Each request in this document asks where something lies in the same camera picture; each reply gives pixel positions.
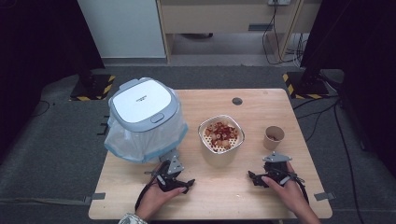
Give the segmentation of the brown paper cup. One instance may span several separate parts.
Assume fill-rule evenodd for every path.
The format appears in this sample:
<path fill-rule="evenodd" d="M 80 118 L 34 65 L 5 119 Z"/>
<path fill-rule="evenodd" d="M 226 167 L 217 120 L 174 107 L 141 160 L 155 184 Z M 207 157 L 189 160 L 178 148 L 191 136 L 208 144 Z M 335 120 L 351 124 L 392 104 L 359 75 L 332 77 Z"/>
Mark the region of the brown paper cup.
<path fill-rule="evenodd" d="M 285 133 L 278 126 L 269 126 L 265 129 L 263 146 L 268 150 L 275 150 L 284 139 Z"/>

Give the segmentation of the black stand with striped base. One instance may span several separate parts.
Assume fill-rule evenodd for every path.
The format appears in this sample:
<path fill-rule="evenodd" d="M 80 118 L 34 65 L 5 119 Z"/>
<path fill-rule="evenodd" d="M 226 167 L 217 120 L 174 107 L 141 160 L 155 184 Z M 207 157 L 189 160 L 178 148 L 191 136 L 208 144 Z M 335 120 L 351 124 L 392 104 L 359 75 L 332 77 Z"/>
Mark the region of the black stand with striped base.
<path fill-rule="evenodd" d="M 79 55 L 72 56 L 70 61 L 78 74 L 78 82 L 70 94 L 70 100 L 105 100 L 111 90 L 115 76 L 94 75 Z"/>
<path fill-rule="evenodd" d="M 318 77 L 320 63 L 325 57 L 324 49 L 319 47 L 307 59 L 303 71 L 287 72 L 283 75 L 291 98 L 318 99 L 326 98 L 329 95 L 324 82 Z"/>

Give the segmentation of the light wooden desk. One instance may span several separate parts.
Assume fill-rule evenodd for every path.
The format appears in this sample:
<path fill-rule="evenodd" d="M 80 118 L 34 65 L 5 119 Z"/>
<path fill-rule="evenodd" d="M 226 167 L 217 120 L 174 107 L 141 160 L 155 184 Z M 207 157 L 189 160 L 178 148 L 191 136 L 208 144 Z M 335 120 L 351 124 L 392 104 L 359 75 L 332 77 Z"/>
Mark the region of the light wooden desk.
<path fill-rule="evenodd" d="M 268 0 L 156 0 L 165 53 L 175 34 L 267 33 L 278 62 L 294 34 L 308 34 L 323 0 L 291 0 L 268 6 Z"/>

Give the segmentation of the person's right hand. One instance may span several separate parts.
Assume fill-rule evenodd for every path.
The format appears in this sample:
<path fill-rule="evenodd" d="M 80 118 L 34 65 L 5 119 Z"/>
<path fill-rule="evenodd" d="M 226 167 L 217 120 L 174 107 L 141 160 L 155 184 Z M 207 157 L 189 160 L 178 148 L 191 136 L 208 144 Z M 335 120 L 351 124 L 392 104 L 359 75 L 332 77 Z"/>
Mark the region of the person's right hand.
<path fill-rule="evenodd" d="M 270 177 L 265 176 L 262 180 L 277 194 L 281 202 L 285 204 L 298 218 L 302 218 L 303 215 L 307 215 L 311 210 L 295 181 L 288 180 L 284 186 L 280 186 Z"/>

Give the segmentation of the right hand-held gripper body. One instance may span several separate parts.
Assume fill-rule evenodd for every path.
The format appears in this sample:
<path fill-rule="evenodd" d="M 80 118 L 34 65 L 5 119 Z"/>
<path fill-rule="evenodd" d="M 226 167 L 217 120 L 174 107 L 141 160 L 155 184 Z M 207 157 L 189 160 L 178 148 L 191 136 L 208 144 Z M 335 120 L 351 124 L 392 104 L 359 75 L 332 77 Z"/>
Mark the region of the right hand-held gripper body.
<path fill-rule="evenodd" d="M 264 161 L 263 168 L 266 175 L 275 180 L 278 185 L 284 186 L 288 180 L 299 180 L 297 174 L 289 169 L 288 162 L 291 161 L 291 157 L 273 152 L 262 160 Z"/>

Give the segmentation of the grey tape piece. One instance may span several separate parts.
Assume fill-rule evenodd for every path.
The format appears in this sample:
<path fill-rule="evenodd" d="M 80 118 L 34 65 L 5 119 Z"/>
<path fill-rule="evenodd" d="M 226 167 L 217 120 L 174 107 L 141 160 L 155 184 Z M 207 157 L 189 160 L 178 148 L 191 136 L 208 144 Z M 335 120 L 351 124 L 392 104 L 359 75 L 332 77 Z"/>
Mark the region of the grey tape piece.
<path fill-rule="evenodd" d="M 315 199 L 317 201 L 323 201 L 323 200 L 333 200 L 336 198 L 335 194 L 333 192 L 321 192 L 321 193 L 316 193 L 314 195 Z"/>

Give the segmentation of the white cabinet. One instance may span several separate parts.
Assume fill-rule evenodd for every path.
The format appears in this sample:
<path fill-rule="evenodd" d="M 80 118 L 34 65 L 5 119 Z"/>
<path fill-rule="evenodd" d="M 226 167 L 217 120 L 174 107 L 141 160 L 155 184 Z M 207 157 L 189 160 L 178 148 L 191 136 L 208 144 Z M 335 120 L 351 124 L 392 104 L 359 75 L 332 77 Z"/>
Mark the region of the white cabinet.
<path fill-rule="evenodd" d="M 102 58 L 164 58 L 156 0 L 78 0 Z"/>

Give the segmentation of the black curtain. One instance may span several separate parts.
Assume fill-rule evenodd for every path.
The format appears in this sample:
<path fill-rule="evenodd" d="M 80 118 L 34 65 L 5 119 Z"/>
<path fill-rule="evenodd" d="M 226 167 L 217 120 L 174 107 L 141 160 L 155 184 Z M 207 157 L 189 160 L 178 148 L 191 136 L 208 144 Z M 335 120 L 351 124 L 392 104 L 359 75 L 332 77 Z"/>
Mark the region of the black curtain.
<path fill-rule="evenodd" d="M 396 0 L 322 0 L 305 48 L 303 83 L 344 72 L 341 97 L 363 148 L 396 176 Z"/>
<path fill-rule="evenodd" d="M 104 65 L 78 0 L 0 0 L 0 161 L 48 84 Z"/>

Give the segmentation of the grey tape strip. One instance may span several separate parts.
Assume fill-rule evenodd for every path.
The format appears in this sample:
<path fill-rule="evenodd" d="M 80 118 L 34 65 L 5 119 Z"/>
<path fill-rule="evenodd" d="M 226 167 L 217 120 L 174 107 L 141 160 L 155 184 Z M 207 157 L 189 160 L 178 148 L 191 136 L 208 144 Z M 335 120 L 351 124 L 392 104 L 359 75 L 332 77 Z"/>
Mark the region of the grey tape strip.
<path fill-rule="evenodd" d="M 103 200 L 106 197 L 104 192 L 94 193 L 92 196 L 87 196 L 83 200 L 69 200 L 69 199 L 49 199 L 49 198 L 14 198 L 14 199 L 0 199 L 0 203 L 38 203 L 38 204 L 57 204 L 57 205 L 74 205 L 85 206 L 90 205 L 94 200 Z"/>

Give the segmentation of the white grey lidded trash bin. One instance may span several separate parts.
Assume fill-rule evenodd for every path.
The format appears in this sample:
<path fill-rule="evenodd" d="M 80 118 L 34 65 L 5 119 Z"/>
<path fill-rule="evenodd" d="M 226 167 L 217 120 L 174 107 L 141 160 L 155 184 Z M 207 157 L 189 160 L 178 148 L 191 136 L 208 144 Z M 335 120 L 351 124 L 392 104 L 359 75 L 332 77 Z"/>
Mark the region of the white grey lidded trash bin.
<path fill-rule="evenodd" d="M 183 118 L 177 93 L 149 77 L 122 84 L 108 104 L 109 119 L 135 133 L 152 130 L 170 118 Z"/>

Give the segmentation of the translucent plastic bin bag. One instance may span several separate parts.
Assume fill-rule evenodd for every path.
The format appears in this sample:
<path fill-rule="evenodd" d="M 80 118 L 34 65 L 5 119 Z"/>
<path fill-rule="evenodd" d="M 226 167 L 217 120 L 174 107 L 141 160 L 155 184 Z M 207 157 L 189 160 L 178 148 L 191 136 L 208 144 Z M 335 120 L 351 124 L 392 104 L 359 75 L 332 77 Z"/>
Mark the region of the translucent plastic bin bag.
<path fill-rule="evenodd" d="M 176 148 L 188 130 L 182 117 L 170 118 L 160 126 L 142 133 L 124 129 L 115 119 L 107 122 L 109 132 L 105 148 L 116 157 L 134 163 L 155 162 L 163 154 Z"/>

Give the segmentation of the pile of food scraps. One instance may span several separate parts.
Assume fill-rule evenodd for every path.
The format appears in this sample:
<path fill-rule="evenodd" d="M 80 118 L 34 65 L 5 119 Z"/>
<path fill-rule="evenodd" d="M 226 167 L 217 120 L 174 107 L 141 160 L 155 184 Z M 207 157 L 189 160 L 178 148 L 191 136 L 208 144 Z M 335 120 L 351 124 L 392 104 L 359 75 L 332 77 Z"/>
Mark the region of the pile of food scraps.
<path fill-rule="evenodd" d="M 205 136 L 210 138 L 210 146 L 230 149 L 231 141 L 238 138 L 239 131 L 226 121 L 211 122 L 205 128 Z"/>

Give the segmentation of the beige container with strainer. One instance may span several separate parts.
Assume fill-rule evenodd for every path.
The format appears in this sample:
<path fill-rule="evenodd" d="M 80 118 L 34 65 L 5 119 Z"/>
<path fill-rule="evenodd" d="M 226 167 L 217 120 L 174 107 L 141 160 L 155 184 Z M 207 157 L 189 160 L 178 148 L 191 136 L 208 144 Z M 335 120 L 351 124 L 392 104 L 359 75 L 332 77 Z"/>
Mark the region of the beige container with strainer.
<path fill-rule="evenodd" d="M 210 138 L 205 136 L 205 128 L 211 122 L 217 121 L 226 121 L 230 126 L 235 127 L 238 131 L 238 138 L 236 140 L 231 141 L 232 147 L 230 149 L 224 149 L 221 147 L 211 147 L 210 146 Z M 214 166 L 214 167 L 225 167 L 230 164 L 238 148 L 243 144 L 245 141 L 245 133 L 239 124 L 230 116 L 228 115 L 218 115 L 213 118 L 205 120 L 198 128 L 198 135 L 201 139 L 201 151 L 204 157 L 204 160 Z"/>

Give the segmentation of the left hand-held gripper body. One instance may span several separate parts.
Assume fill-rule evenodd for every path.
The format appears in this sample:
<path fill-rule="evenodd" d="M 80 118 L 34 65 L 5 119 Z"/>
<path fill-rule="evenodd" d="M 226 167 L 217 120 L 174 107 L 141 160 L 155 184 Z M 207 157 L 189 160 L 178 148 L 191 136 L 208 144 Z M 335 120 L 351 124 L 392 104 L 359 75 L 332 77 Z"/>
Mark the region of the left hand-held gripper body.
<path fill-rule="evenodd" d="M 160 166 L 153 172 L 162 191 L 184 188 L 185 183 L 177 180 L 178 175 L 184 170 L 177 156 L 162 156 Z"/>

